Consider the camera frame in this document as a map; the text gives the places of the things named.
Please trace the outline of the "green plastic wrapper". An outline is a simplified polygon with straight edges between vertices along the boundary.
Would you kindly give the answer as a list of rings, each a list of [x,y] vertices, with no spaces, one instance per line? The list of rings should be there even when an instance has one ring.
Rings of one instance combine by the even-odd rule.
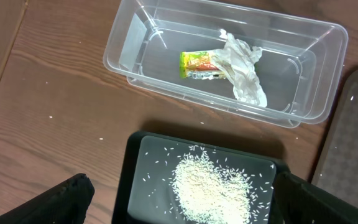
[[[180,54],[180,77],[195,80],[225,79],[226,75],[211,62],[212,50],[182,52]]]

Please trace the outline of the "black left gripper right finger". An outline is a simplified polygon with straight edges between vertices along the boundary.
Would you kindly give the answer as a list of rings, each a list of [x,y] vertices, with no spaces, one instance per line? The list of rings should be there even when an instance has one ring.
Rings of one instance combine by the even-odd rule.
[[[358,208],[289,173],[274,183],[275,203],[289,224],[358,224]]]

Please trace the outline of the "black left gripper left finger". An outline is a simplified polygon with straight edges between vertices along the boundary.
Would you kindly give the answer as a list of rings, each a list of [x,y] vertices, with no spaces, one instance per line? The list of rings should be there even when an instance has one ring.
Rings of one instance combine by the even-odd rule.
[[[76,174],[0,216],[0,224],[83,224],[94,195],[86,174]]]

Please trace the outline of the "white tissue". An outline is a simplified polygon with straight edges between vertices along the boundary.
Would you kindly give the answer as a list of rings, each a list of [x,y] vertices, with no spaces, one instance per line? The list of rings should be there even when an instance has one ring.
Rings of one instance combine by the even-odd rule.
[[[266,107],[267,97],[255,71],[255,64],[261,57],[261,47],[250,47],[247,42],[236,39],[232,33],[226,33],[223,48],[211,51],[211,63],[233,85],[236,100]]]

